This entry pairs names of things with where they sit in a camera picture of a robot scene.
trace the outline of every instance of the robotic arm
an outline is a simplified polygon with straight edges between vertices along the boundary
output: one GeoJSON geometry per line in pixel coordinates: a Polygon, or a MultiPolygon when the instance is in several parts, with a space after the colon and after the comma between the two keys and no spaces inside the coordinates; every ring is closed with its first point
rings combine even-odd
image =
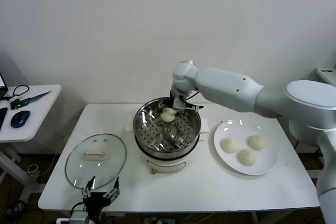
{"type": "Polygon", "coordinates": [[[198,69],[192,61],[183,61],[173,73],[173,109],[197,110],[185,100],[191,91],[238,112],[288,117],[294,137],[322,150],[325,165],[317,191],[326,223],[336,221],[336,87],[300,80],[282,88],[267,88],[243,74],[198,69]]]}

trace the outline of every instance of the white cord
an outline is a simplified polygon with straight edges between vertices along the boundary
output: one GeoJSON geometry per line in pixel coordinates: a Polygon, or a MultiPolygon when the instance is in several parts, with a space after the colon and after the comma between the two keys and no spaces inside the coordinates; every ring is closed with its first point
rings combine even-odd
{"type": "Polygon", "coordinates": [[[188,215],[187,217],[185,217],[183,220],[181,220],[181,223],[183,223],[186,219],[188,219],[191,215],[193,215],[194,213],[192,212],[190,215],[188,215]]]}
{"type": "Polygon", "coordinates": [[[56,156],[57,156],[57,154],[54,156],[54,158],[53,158],[52,161],[51,161],[51,164],[50,164],[49,168],[48,168],[44,173],[39,174],[39,175],[34,175],[34,174],[33,174],[34,172],[36,172],[36,171],[38,170],[38,165],[37,165],[37,164],[29,165],[29,166],[28,166],[28,169],[27,169],[27,171],[26,171],[26,173],[28,173],[28,175],[29,175],[30,177],[39,177],[39,176],[45,175],[45,174],[51,169],[51,167],[53,166],[53,163],[54,163],[54,161],[55,161],[56,156]]]}
{"type": "Polygon", "coordinates": [[[201,219],[199,222],[185,222],[185,223],[182,223],[181,224],[200,224],[203,220],[209,218],[210,216],[214,215],[215,212],[213,212],[212,214],[209,214],[208,216],[204,217],[203,219],[201,219]]]}

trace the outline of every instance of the cable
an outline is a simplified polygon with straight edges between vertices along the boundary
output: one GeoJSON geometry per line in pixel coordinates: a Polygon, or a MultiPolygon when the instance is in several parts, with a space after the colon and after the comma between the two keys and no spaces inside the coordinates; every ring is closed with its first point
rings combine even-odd
{"type": "MultiPolygon", "coordinates": [[[[321,149],[320,148],[318,148],[316,151],[315,151],[315,153],[317,153],[317,152],[319,152],[321,149]]],[[[309,159],[311,159],[312,157],[307,157],[306,159],[304,159],[304,160],[302,160],[302,162],[305,162],[305,161],[307,161],[307,160],[309,160],[309,159]]]]}
{"type": "Polygon", "coordinates": [[[7,209],[9,208],[9,199],[11,197],[11,190],[12,190],[12,177],[9,175],[9,189],[8,189],[8,196],[7,196],[7,209]]]}
{"type": "Polygon", "coordinates": [[[213,212],[212,214],[209,214],[208,216],[204,217],[203,219],[201,219],[200,221],[198,222],[181,222],[181,224],[200,224],[203,220],[209,218],[210,216],[214,215],[215,212],[213,212]]]}
{"type": "Polygon", "coordinates": [[[83,204],[84,204],[83,201],[82,201],[82,202],[78,202],[78,203],[76,203],[76,204],[72,207],[72,209],[71,209],[71,211],[70,211],[70,216],[72,215],[74,209],[75,209],[77,206],[80,206],[80,205],[83,205],[83,204]]]}
{"type": "Polygon", "coordinates": [[[325,223],[324,219],[322,217],[314,217],[311,219],[310,224],[314,224],[316,220],[322,220],[322,223],[325,223]]]}
{"type": "Polygon", "coordinates": [[[294,150],[296,150],[296,147],[298,147],[298,144],[299,144],[299,140],[297,140],[295,146],[294,146],[294,150]]]}
{"type": "Polygon", "coordinates": [[[53,163],[55,161],[55,158],[56,158],[57,154],[55,154],[54,158],[52,159],[51,161],[51,164],[49,166],[49,168],[42,174],[39,174],[39,175],[33,175],[34,172],[36,172],[38,170],[38,165],[37,164],[32,164],[32,165],[29,165],[28,166],[28,169],[26,171],[26,173],[30,176],[30,177],[39,177],[39,176],[42,176],[42,175],[45,175],[50,169],[51,167],[53,166],[53,163]]]}
{"type": "Polygon", "coordinates": [[[306,224],[311,224],[300,212],[295,211],[301,218],[305,221],[306,224]]]}
{"type": "MultiPolygon", "coordinates": [[[[12,191],[12,177],[9,175],[9,186],[8,186],[8,196],[7,196],[7,203],[6,209],[0,212],[0,216],[9,209],[9,199],[11,198],[11,191],[12,191]]],[[[0,223],[7,219],[7,215],[3,220],[0,220],[0,223]]]]}
{"type": "Polygon", "coordinates": [[[20,95],[23,95],[23,94],[27,93],[28,91],[29,91],[29,86],[27,86],[27,85],[19,85],[19,86],[17,86],[17,87],[13,90],[12,98],[13,98],[13,97],[19,97],[20,95]],[[24,92],[22,92],[22,93],[20,93],[20,94],[16,94],[15,91],[16,91],[18,88],[20,88],[20,87],[25,87],[25,88],[27,88],[27,90],[24,91],[24,92]]]}
{"type": "Polygon", "coordinates": [[[43,224],[44,219],[46,218],[44,211],[42,209],[36,208],[36,209],[29,209],[26,212],[32,212],[32,211],[39,211],[42,214],[42,220],[40,221],[39,224],[43,224]]]}
{"type": "Polygon", "coordinates": [[[199,92],[194,93],[191,97],[188,97],[188,98],[186,98],[185,100],[187,101],[187,100],[191,99],[192,97],[195,97],[198,93],[199,93],[199,92]]]}
{"type": "Polygon", "coordinates": [[[181,220],[181,223],[183,223],[186,219],[188,219],[191,215],[193,215],[194,213],[192,212],[190,215],[188,215],[187,217],[185,217],[183,220],[181,220]]]}

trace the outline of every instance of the white wall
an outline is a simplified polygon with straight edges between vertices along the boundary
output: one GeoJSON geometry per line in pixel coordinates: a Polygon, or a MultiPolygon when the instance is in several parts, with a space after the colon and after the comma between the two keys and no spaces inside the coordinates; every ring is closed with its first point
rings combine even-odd
{"type": "Polygon", "coordinates": [[[86,103],[167,95],[184,59],[282,85],[335,49],[335,0],[0,0],[0,71],[61,84],[61,130],[86,103]]]}

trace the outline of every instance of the computer mouse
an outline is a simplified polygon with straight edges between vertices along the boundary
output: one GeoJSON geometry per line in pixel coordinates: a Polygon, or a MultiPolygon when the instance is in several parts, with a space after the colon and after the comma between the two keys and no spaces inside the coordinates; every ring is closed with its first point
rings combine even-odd
{"type": "Polygon", "coordinates": [[[30,111],[29,110],[21,110],[17,112],[15,115],[13,115],[11,119],[11,126],[13,128],[20,128],[23,125],[25,125],[26,121],[28,120],[30,116],[30,111]]]}

